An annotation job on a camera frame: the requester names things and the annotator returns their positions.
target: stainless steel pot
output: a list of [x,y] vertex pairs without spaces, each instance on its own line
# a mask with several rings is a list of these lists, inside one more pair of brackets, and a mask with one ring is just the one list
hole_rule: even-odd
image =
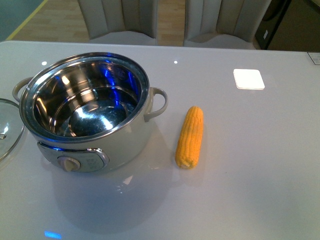
[[[152,118],[168,105],[167,94],[149,86],[141,66],[105,52],[58,61],[18,83],[12,94],[45,158],[74,172],[112,170],[133,159],[150,137]],[[164,104],[152,111],[156,94]]]

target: white table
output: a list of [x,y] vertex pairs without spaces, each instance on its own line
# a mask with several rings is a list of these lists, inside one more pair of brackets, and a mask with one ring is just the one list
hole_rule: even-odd
[[[113,174],[62,171],[26,130],[0,162],[0,239],[320,239],[320,65],[307,53],[2,42],[0,97],[14,100],[15,84],[42,62],[86,52],[135,60],[168,108],[141,154]],[[265,89],[238,89],[234,69],[259,70]],[[198,166],[184,170],[174,153],[193,105],[204,136]]]

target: yellow corn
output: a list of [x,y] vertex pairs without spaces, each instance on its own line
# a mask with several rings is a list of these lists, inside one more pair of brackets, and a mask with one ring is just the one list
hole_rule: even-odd
[[204,113],[198,106],[192,106],[186,113],[178,144],[175,162],[183,169],[197,166],[204,131]]

